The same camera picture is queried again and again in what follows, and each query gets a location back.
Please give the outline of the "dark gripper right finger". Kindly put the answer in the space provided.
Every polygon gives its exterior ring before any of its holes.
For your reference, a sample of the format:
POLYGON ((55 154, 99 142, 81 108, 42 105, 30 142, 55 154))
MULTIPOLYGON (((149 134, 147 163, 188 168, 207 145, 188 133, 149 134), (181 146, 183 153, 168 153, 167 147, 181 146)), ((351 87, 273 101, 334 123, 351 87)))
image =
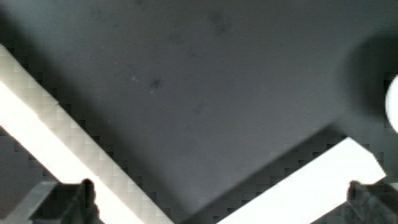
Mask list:
POLYGON ((346 224, 398 224, 398 184, 350 182, 346 224))

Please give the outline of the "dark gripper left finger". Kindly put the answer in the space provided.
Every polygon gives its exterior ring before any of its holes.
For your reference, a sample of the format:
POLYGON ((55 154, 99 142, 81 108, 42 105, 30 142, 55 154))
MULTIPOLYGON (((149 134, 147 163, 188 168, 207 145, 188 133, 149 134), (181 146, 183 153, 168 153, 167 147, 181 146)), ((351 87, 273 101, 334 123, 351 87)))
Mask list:
POLYGON ((104 224, 94 202, 94 183, 40 182, 0 224, 104 224))

